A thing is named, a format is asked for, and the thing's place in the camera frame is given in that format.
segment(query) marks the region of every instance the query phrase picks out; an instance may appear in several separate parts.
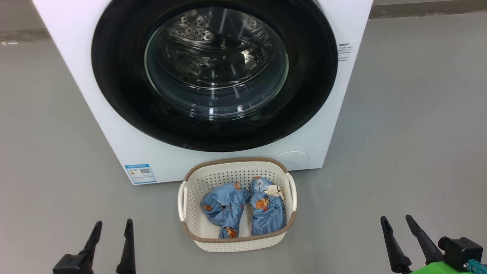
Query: crumpled blue fabric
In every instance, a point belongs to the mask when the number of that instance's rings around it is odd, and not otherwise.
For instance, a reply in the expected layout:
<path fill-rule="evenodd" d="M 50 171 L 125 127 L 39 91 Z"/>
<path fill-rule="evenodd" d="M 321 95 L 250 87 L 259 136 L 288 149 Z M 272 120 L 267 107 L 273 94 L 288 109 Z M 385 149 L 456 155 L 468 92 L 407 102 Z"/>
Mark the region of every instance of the crumpled blue fabric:
<path fill-rule="evenodd" d="M 228 183 L 215 187 L 201 200 L 203 213 L 210 222 L 221 226 L 220 238 L 237 238 L 244 206 L 250 200 L 251 192 L 240 188 L 240 183 Z"/>
<path fill-rule="evenodd" d="M 251 190 L 254 213 L 252 216 L 252 236 L 272 233 L 286 226 L 284 203 L 280 196 L 269 196 L 264 191 L 272 185 L 272 181 L 263 177 L 255 177 Z"/>

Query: green object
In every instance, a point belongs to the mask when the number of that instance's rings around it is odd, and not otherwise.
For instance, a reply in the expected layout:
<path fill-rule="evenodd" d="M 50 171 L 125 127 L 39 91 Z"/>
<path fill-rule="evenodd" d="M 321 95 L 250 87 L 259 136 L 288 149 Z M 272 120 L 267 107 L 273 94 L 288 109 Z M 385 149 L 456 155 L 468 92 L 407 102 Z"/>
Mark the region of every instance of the green object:
<path fill-rule="evenodd" d="M 423 268 L 420 268 L 412 272 L 412 274 L 458 274 L 458 273 L 460 272 L 457 272 L 455 269 L 451 268 L 449 265 L 447 265 L 444 262 L 431 263 Z"/>

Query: washing machine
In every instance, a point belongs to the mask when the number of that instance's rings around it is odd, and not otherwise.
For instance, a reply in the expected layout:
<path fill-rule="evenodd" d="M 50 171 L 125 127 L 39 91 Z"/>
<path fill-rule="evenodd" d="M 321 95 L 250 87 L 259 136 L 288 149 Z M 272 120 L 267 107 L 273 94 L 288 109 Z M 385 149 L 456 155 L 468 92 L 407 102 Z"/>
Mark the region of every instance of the washing machine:
<path fill-rule="evenodd" d="M 323 166 L 373 0 L 34 0 L 132 184 Z"/>

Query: white handle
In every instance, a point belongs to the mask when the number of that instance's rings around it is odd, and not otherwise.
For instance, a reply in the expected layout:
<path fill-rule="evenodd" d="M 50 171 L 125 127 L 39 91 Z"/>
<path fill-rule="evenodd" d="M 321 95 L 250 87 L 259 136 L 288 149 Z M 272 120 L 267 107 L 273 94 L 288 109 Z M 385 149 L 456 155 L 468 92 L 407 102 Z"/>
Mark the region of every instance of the white handle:
<path fill-rule="evenodd" d="M 179 187 L 178 191 L 178 214 L 179 219 L 184 222 L 186 219 L 186 200 L 187 200 L 187 189 L 186 181 L 184 181 Z"/>
<path fill-rule="evenodd" d="M 298 193 L 296 191 L 296 184 L 294 183 L 293 177 L 289 173 L 286 173 L 286 176 L 287 176 L 287 183 L 291 188 L 291 196 L 293 199 L 293 211 L 296 211 L 296 209 L 298 208 Z"/>

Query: laundry basket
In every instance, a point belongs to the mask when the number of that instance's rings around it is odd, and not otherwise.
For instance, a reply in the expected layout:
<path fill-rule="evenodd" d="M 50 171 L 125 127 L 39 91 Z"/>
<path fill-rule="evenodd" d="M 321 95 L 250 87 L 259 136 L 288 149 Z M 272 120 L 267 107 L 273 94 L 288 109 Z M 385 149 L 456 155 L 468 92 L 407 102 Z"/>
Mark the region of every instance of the laundry basket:
<path fill-rule="evenodd" d="M 239 238 L 219 239 L 221 228 L 208 220 L 201 210 L 201 200 L 214 187 L 229 182 L 239 182 L 242 188 L 250 189 L 256 176 L 271 180 L 283 190 L 286 226 L 277 232 L 251 236 L 252 205 L 247 204 L 240 221 Z M 200 248 L 209 252 L 248 251 L 278 244 L 293 225 L 297 205 L 293 177 L 281 163 L 270 158 L 230 159 L 197 165 L 188 172 L 178 193 L 183 228 Z"/>

